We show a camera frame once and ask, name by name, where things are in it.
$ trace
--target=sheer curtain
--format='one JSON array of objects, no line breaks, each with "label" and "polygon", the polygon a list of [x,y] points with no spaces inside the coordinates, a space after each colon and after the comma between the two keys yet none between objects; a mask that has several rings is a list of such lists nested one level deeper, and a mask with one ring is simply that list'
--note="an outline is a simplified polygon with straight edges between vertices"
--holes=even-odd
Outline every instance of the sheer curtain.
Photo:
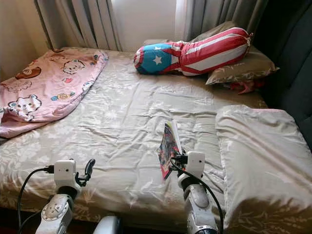
[{"label": "sheer curtain", "polygon": [[37,0],[37,9],[52,49],[122,50],[110,0]]},{"label": "sheer curtain", "polygon": [[175,39],[189,41],[232,20],[255,32],[268,0],[176,0]]}]

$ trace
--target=black cable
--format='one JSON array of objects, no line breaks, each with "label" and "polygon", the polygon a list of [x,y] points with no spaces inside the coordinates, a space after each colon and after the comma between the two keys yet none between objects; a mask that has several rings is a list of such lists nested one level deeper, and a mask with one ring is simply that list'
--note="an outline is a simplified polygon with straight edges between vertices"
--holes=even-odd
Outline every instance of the black cable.
[{"label": "black cable", "polygon": [[23,191],[25,189],[25,186],[28,182],[28,180],[30,179],[30,177],[36,173],[36,172],[41,172],[41,171],[47,171],[48,168],[40,168],[40,169],[36,169],[36,170],[33,170],[29,175],[28,177],[26,178],[26,180],[24,181],[23,183],[23,186],[21,187],[20,189],[20,192],[19,192],[19,197],[18,197],[18,204],[17,204],[17,208],[18,208],[18,220],[19,220],[19,229],[21,228],[21,218],[20,218],[20,200],[21,200],[21,196],[23,195]]},{"label": "black cable", "polygon": [[24,222],[21,224],[19,230],[18,230],[18,234],[21,234],[21,231],[23,230],[23,227],[24,227],[25,223],[27,223],[27,221],[28,221],[29,219],[31,219],[32,217],[34,217],[34,216],[36,216],[36,215],[38,215],[38,214],[40,214],[40,213],[41,213],[41,211],[39,211],[39,212],[37,212],[37,213],[34,213],[34,214],[32,214],[31,216],[29,216],[27,219],[25,219]]},{"label": "black cable", "polygon": [[218,207],[218,211],[219,211],[219,215],[220,215],[220,234],[223,234],[223,213],[222,213],[222,209],[221,209],[221,206],[218,202],[218,199],[216,198],[215,194],[213,193],[213,191],[211,190],[211,188],[204,182],[202,181],[200,178],[197,178],[195,175],[189,173],[189,172],[186,172],[184,170],[182,170],[181,168],[179,168],[173,161],[172,159],[174,158],[171,158],[170,159],[170,162],[172,164],[172,166],[174,168],[176,168],[179,172],[181,173],[184,173],[186,175],[188,175],[189,177],[192,177],[193,179],[197,180],[200,184],[202,184],[208,191],[209,193],[211,194],[211,196],[213,197],[215,203],[216,203],[216,206]]}]

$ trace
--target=comic book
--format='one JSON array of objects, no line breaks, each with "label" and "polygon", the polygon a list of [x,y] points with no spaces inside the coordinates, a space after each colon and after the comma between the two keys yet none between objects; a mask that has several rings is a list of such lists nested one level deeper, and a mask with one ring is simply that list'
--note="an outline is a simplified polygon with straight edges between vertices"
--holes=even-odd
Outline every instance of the comic book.
[{"label": "comic book", "polygon": [[164,134],[158,151],[160,168],[164,179],[167,179],[171,172],[170,158],[181,153],[182,147],[177,133],[176,122],[174,120],[167,122],[165,124]]}]

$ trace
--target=bed sheet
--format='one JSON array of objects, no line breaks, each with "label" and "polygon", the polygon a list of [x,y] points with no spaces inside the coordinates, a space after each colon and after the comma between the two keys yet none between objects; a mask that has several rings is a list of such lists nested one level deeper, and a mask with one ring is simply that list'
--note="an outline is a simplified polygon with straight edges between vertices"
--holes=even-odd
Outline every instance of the bed sheet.
[{"label": "bed sheet", "polygon": [[[86,162],[95,158],[74,218],[99,221],[116,214],[126,225],[184,231],[183,191],[175,173],[162,181],[157,158],[164,123],[175,119],[184,149],[206,154],[203,179],[223,205],[216,112],[231,104],[266,105],[257,93],[238,95],[206,86],[203,78],[140,75],[133,53],[106,53],[107,66],[70,115],[0,146],[0,206],[16,207],[19,189],[34,168],[73,158],[83,172]],[[22,209],[39,210],[54,188],[52,175],[34,174]]]}]

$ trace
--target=pink baby blanket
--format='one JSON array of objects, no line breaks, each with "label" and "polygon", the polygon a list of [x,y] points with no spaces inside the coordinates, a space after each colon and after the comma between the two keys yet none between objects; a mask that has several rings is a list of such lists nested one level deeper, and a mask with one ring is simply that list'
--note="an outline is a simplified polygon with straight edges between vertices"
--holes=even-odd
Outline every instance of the pink baby blanket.
[{"label": "pink baby blanket", "polygon": [[48,51],[15,77],[0,83],[0,137],[15,137],[67,116],[107,60],[107,55],[97,49]]}]

